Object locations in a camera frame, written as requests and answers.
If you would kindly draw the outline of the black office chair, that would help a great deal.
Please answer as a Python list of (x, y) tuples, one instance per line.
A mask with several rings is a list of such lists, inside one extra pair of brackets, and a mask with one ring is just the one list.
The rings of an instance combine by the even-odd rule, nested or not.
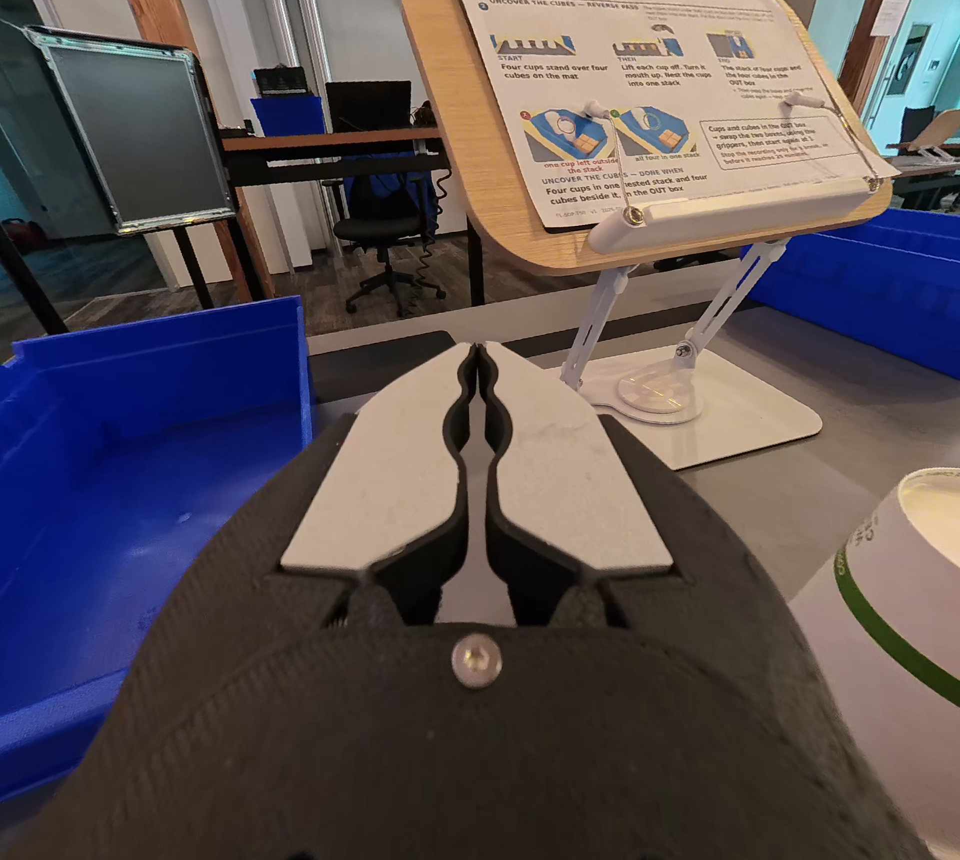
[[(447, 292), (426, 278), (442, 213), (430, 172), (361, 174), (320, 183), (332, 193), (337, 210), (332, 233), (347, 252), (375, 252), (382, 267), (345, 299), (347, 313), (354, 314), (356, 302), (381, 287), (389, 290), (399, 318), (413, 313), (424, 291), (433, 292), (438, 301), (446, 299)], [(420, 248), (412, 274), (392, 264), (391, 252), (401, 247)]]

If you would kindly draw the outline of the silver framed sign board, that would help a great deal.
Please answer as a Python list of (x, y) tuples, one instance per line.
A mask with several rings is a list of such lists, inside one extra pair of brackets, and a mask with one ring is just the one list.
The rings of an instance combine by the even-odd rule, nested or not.
[(214, 302), (187, 230), (237, 208), (199, 60), (170, 44), (28, 25), (114, 232), (170, 231), (202, 309)]

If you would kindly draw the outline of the grey desk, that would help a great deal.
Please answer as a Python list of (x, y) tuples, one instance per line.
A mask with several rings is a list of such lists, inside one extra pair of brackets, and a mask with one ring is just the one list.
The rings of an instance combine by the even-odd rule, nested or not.
[[(619, 331), (597, 357), (672, 346), (701, 315), (735, 266), (727, 261), (634, 278), (607, 323)], [(517, 342), (544, 367), (562, 363), (593, 285), (321, 335), (310, 354), (436, 330), (456, 342)], [(682, 470), (681, 478), (723, 517), (786, 600), (807, 583), (888, 492), (915, 470), (958, 468), (958, 380), (765, 306), (744, 302), (706, 352), (814, 410), (816, 436)], [(492, 452), (471, 434), (469, 548), (445, 587), (440, 622), (513, 625), (505, 585), (489, 567), (484, 517)]]

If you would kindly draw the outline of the black monitor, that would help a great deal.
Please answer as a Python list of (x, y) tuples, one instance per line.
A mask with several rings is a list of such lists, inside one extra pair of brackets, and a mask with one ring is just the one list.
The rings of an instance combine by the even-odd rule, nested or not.
[(329, 82), (325, 91), (331, 133), (403, 130), (411, 126), (409, 80)]

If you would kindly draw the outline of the wooden book stand white base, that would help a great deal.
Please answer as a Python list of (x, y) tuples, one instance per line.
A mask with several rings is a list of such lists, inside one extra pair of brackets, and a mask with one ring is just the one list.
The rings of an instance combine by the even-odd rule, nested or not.
[[(784, 253), (791, 237), (856, 225), (882, 212), (888, 179), (813, 184), (643, 208), (651, 226), (627, 232), (616, 213), (599, 233), (549, 234), (534, 208), (461, 0), (401, 0), (404, 23), (481, 237), (516, 265), (567, 276), (598, 270), (581, 326), (558, 377), (628, 431), (671, 470), (796, 442), (818, 434), (810, 408), (706, 346)], [(589, 365), (632, 267), (679, 254), (750, 244), (686, 339), (675, 348), (622, 354)]]

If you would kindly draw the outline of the blue cloth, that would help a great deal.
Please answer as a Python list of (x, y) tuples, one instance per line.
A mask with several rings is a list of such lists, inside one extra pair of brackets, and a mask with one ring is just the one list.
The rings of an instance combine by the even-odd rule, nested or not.
[(435, 238), (439, 229), (440, 204), (430, 171), (401, 171), (368, 175), (364, 204), (374, 220), (411, 217), (423, 221), (424, 235)]

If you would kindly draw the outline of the blue plastic bin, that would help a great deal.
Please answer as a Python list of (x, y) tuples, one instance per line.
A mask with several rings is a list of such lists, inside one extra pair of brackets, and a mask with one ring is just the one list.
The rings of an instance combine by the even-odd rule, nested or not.
[(313, 440), (302, 308), (288, 297), (14, 343), (2, 801), (76, 767), (186, 569)]
[(889, 208), (794, 237), (750, 299), (958, 378), (958, 215)]
[(264, 136), (325, 134), (328, 130), (323, 101), (313, 94), (256, 97), (250, 103)]

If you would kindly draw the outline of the white paper cup green band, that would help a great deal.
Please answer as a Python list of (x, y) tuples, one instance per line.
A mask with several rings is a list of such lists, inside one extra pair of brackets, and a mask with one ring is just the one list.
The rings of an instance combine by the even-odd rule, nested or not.
[(958, 858), (958, 468), (907, 474), (790, 609), (870, 768), (931, 853)]

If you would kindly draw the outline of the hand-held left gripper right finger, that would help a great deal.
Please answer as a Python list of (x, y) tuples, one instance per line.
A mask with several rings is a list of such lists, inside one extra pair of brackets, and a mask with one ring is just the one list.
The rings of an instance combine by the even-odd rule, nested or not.
[(506, 347), (480, 348), (493, 463), (486, 555), (518, 626), (547, 626), (573, 589), (666, 575), (674, 560), (594, 409)]

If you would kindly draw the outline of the printed instruction sheet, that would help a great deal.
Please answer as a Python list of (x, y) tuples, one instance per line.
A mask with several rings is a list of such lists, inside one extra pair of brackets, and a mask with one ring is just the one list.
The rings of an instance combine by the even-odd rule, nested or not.
[(897, 174), (778, 0), (461, 3), (544, 227), (603, 253), (843, 217)]

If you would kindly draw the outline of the wooden table black frame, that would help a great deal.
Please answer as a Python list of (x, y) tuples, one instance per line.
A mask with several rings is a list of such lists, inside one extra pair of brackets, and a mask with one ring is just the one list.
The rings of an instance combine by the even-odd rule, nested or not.
[(221, 138), (228, 179), (242, 187), (362, 175), (454, 171), (438, 127)]

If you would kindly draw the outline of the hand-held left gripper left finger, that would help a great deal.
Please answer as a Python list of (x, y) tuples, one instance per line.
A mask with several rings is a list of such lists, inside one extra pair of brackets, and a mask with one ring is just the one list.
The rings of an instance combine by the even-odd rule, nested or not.
[(408, 624), (433, 621), (469, 542), (466, 465), (476, 349), (456, 344), (350, 417), (279, 560), (287, 573), (387, 590)]

